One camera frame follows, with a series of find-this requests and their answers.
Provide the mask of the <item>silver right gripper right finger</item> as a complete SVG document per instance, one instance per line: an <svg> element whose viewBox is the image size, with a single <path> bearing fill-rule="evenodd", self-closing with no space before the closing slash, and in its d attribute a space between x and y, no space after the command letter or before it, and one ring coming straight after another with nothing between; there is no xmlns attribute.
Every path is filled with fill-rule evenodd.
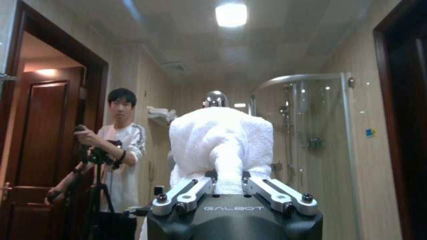
<svg viewBox="0 0 427 240"><path fill-rule="evenodd" d="M277 179L244 177L241 188L245 194L261 196L276 212L290 215L296 211L304 216L318 213L313 195L309 192L297 192Z"/></svg>

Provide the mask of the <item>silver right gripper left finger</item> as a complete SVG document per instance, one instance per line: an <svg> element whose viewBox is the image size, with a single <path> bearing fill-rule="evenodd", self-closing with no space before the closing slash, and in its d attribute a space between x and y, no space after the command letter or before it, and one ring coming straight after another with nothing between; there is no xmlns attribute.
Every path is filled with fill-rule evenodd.
<svg viewBox="0 0 427 240"><path fill-rule="evenodd" d="M160 193L152 201L150 211L156 216L170 214L173 207L176 211L188 213L197 208L197 201L204 194L213 191L210 177L200 179L181 179L168 192Z"/></svg>

